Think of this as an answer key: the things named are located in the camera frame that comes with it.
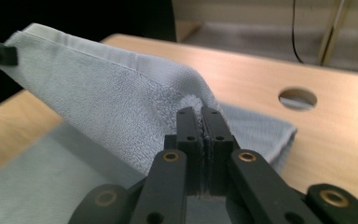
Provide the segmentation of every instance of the wooden surface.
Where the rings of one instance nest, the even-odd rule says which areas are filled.
[[[358,198],[358,74],[126,35],[104,43],[187,64],[218,100],[292,122],[298,133],[283,179],[302,192],[324,182]],[[317,105],[308,111],[281,105],[278,95],[291,87],[312,91]],[[60,121],[27,91],[0,105],[0,167]]]

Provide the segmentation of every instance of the folded towel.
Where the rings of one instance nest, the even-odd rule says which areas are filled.
[[[201,75],[183,64],[113,48],[36,23],[15,33],[6,45],[17,48],[19,65],[0,68],[62,115],[65,123],[74,127],[68,129],[95,143],[97,147],[89,147],[85,158],[100,155],[94,159],[98,163],[105,158],[105,170],[79,168],[85,158],[65,156],[63,150],[78,144],[49,144],[47,136],[39,142],[41,145],[31,147],[0,171],[0,195],[16,189],[8,193],[9,197],[0,196],[0,206],[5,204],[0,208],[0,223],[66,223],[90,186],[103,182],[125,185],[126,173],[130,172],[147,175],[154,156],[163,149],[164,135],[175,134],[175,114],[184,107],[195,108],[199,119],[203,105],[222,112],[240,146],[259,152],[277,171],[296,134],[296,127],[284,120],[217,102]],[[68,141],[76,141],[72,131],[61,134],[67,135]],[[104,150],[118,159],[109,164],[106,158],[110,157],[101,156]],[[130,168],[118,164],[120,160]],[[115,169],[120,175],[103,177],[104,171]],[[84,176],[76,173],[80,170],[85,171]],[[49,193],[61,197],[42,200]],[[225,209],[221,203],[213,204],[205,208],[209,211],[205,214]],[[196,200],[188,205],[193,209],[200,206]],[[194,213],[187,220],[200,223],[197,216]],[[216,220],[220,219],[208,223],[223,223]]]

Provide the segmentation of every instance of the table surface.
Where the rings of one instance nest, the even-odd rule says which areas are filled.
[[[330,183],[358,198],[358,73],[129,35],[103,43],[187,64],[219,101],[293,123],[298,132],[281,172],[286,183],[302,192]],[[313,92],[316,106],[283,106],[279,94],[288,88]],[[0,168],[61,121],[28,91],[0,104]]]

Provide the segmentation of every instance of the hole in table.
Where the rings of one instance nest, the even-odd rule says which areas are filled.
[[[316,106],[318,99],[316,95],[302,88],[289,88],[279,94],[282,105],[294,110],[311,110]]]

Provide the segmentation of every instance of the light wood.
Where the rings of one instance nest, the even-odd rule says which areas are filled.
[[[324,182],[358,198],[358,73],[127,35],[112,35],[103,42],[187,64],[200,72],[218,100],[292,122],[298,133],[282,170],[283,179],[302,192]],[[290,87],[315,93],[315,108],[296,111],[281,105],[278,95]],[[0,106],[0,147],[24,149],[60,122],[59,116],[28,94],[23,92],[17,96],[20,99]],[[1,110],[8,104],[17,109]],[[29,135],[33,130],[40,133]],[[3,148],[5,155],[9,147]]]

